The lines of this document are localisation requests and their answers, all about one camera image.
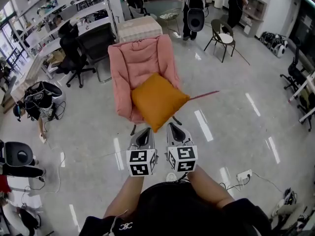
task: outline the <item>pink armchair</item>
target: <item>pink armchair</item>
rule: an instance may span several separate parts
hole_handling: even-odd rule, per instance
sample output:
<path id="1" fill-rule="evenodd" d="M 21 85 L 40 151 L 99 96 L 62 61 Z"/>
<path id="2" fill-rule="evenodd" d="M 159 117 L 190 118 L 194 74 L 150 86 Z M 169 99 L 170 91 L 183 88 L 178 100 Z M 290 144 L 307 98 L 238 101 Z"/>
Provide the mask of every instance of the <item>pink armchair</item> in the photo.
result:
<path id="1" fill-rule="evenodd" d="M 131 100 L 131 92 L 153 73 L 179 89 L 173 47 L 168 35 L 108 47 L 116 112 L 135 124 L 144 122 Z"/>

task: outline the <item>orange pillow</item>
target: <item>orange pillow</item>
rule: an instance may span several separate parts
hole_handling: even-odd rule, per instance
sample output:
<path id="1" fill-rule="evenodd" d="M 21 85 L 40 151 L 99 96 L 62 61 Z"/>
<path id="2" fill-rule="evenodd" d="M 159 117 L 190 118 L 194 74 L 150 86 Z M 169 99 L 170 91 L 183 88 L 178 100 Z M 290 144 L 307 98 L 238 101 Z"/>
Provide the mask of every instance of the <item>orange pillow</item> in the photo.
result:
<path id="1" fill-rule="evenodd" d="M 133 90 L 131 98 L 155 133 L 189 100 L 157 73 Z"/>

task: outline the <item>shelf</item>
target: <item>shelf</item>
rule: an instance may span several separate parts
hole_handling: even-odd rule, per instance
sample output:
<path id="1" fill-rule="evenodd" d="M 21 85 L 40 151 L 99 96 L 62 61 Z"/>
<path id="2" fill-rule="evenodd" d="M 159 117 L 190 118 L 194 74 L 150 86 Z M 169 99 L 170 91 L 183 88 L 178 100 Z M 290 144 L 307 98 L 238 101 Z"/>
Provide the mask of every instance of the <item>shelf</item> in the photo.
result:
<path id="1" fill-rule="evenodd" d="M 44 35 L 39 42 L 31 45 L 28 50 L 30 51 L 33 47 L 35 47 L 37 44 L 39 44 L 41 41 L 43 41 L 45 38 L 49 37 L 50 35 L 54 34 L 57 32 L 61 26 L 63 26 L 66 22 L 70 20 L 71 23 L 77 23 L 78 20 L 81 18 L 84 18 L 90 14 L 93 14 L 99 10 L 106 9 L 105 2 L 100 2 L 95 5 L 92 5 L 86 9 L 80 10 L 78 13 L 76 13 L 72 18 L 65 20 L 64 22 L 60 23 L 55 29 L 51 30 L 48 32 L 46 35 Z"/>

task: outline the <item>hand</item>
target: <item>hand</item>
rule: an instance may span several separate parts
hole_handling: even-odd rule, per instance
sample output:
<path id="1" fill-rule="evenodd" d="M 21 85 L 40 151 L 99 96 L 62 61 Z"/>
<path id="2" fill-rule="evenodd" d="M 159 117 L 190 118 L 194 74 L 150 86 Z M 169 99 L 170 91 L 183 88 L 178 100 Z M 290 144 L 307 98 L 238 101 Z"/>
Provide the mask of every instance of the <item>hand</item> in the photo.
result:
<path id="1" fill-rule="evenodd" d="M 44 132 L 41 132 L 40 135 L 43 137 L 44 140 L 46 140 L 46 135 L 44 134 Z"/>

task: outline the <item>white tiled floor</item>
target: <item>white tiled floor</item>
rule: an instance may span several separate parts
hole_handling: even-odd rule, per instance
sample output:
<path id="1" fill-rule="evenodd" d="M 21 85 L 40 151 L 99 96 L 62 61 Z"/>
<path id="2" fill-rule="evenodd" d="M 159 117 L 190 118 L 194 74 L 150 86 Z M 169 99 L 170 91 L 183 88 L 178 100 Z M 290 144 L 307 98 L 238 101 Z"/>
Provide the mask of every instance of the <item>white tiled floor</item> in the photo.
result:
<path id="1" fill-rule="evenodd" d="M 209 17 L 221 15 L 211 9 Z M 249 64 L 235 52 L 226 54 L 224 63 L 219 61 L 223 48 L 214 43 L 203 52 L 212 36 L 205 26 L 195 41 L 183 42 L 170 34 L 182 91 L 191 97 L 219 90 L 218 93 L 189 101 L 176 114 L 192 135 L 198 147 L 198 164 L 216 181 L 223 181 L 224 172 L 230 184 L 237 184 L 236 174 L 252 169 L 274 182 L 282 191 L 291 187 L 298 200 L 310 204 L 313 200 L 313 175 L 315 154 L 314 130 L 298 122 L 302 115 L 296 103 L 288 103 L 292 91 L 285 91 L 284 79 L 292 62 L 293 53 L 287 50 L 279 59 L 254 38 L 247 38 L 240 28 L 235 28 L 236 49 Z M 110 76 L 109 62 L 99 66 L 104 78 Z M 119 170 L 115 155 L 114 139 L 118 138 L 121 150 L 127 148 L 133 124 L 115 113 L 112 82 L 100 84 L 95 74 L 83 75 L 84 87 L 74 80 L 65 87 L 66 78 L 55 76 L 53 81 L 62 84 L 66 94 L 66 111 L 62 120 L 46 124 L 49 145 L 42 144 L 37 124 L 22 118 L 19 123 L 12 112 L 5 115 L 0 136 L 4 141 L 27 143 L 34 151 L 41 166 L 47 169 L 46 186 L 40 192 L 43 203 L 44 230 L 53 228 L 56 235 L 77 235 L 70 206 L 82 227 L 88 215 L 101 217 L 118 193 L 128 176 L 125 153 L 122 152 L 124 169 Z M 247 98 L 250 95 L 260 116 Z M 202 111 L 213 140 L 207 141 L 195 111 Z M 164 158 L 166 126 L 155 134 L 155 144 L 160 155 L 156 172 L 145 179 L 144 188 L 165 180 L 170 166 Z M 57 166 L 60 153 L 66 155 L 65 167 L 60 168 L 61 188 L 58 188 Z M 31 180 L 31 184 L 40 186 Z M 250 183 L 235 198 L 246 197 L 260 206 L 267 214 L 282 197 L 270 183 L 253 176 Z"/>

